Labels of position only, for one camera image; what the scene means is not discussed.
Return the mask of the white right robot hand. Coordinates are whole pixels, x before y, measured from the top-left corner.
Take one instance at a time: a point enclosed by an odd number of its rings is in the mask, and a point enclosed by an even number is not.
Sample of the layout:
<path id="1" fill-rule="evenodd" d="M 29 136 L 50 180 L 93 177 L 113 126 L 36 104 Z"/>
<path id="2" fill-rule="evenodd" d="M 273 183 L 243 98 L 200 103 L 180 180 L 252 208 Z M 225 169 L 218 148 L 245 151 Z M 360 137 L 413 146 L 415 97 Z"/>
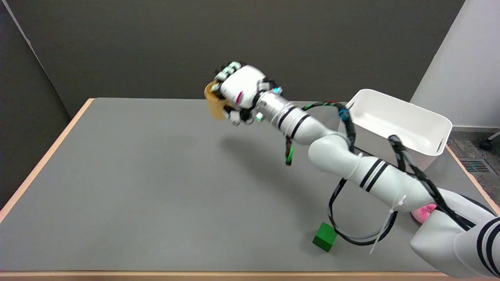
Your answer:
<path id="1" fill-rule="evenodd" d="M 223 115 L 234 126 L 253 123 L 254 109 L 261 94 L 275 89 L 277 94 L 282 92 L 275 80 L 244 62 L 223 65 L 210 87 L 219 100 L 225 101 Z"/>

